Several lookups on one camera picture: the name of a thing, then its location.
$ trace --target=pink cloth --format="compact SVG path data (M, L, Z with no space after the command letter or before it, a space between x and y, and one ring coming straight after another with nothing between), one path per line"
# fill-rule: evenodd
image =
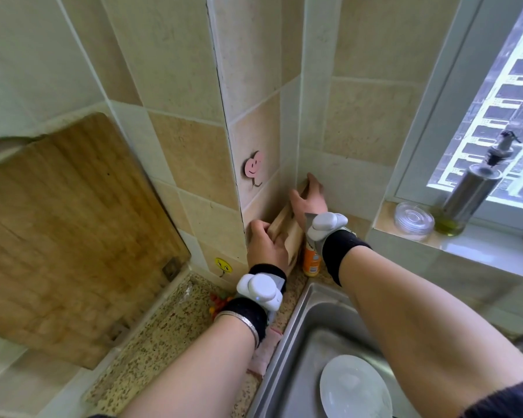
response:
M263 377L281 338L283 338L283 335L279 331L268 328L265 332L265 339L260 343L258 349L254 351L248 370Z

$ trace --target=window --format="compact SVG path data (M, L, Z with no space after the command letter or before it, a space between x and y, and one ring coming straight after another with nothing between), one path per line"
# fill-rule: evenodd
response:
M397 197L440 203L498 134L512 130L521 144L475 215L523 230L523 0L462 0L423 104L430 91L436 103Z

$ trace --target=hand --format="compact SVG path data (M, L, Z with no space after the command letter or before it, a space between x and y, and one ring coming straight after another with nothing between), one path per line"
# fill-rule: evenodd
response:
M307 229L304 213L320 214L327 212L326 200L323 197L323 186L312 173L308 173L308 182L308 196L306 199L301 198L295 189L291 189L289 192L294 217L300 228L305 232Z
M286 233L281 233L273 243L267 234L269 223L253 220L250 228L252 237L248 244L248 266L273 264L286 272L289 265L289 253L285 249Z

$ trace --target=wooden cutting board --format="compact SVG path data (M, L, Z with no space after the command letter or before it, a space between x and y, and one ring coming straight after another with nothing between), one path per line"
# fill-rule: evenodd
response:
M190 255L102 113L0 163L0 336L94 368Z

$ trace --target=granite countertop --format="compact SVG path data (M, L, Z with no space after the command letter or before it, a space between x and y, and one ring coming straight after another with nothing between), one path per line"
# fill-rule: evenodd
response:
M317 278L334 284L326 272ZM298 267L293 270L287 279L283 302L272 328L284 332L307 280ZM103 414L117 415L211 325L210 293L221 297L227 295L199 275L190 273L186 276L99 377L87 393L86 400ZM258 377L246 374L231 417L246 414L260 384Z

